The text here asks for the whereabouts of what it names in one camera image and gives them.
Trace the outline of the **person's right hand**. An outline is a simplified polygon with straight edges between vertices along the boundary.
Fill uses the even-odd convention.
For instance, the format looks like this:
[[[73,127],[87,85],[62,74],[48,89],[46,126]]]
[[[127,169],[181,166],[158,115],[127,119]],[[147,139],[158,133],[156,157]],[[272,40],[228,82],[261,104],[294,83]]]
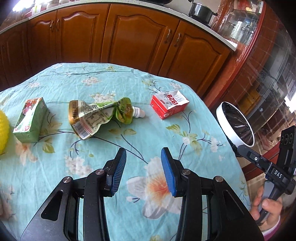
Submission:
[[[267,231],[273,227],[275,227],[280,220],[280,213],[282,210],[282,198],[279,197],[277,201],[272,199],[262,199],[264,193],[263,185],[259,187],[257,190],[257,195],[252,203],[252,207],[250,213],[254,220],[258,220],[260,218],[260,213],[258,210],[259,204],[262,205],[262,208],[269,212],[268,218],[265,222],[259,227],[261,231]]]

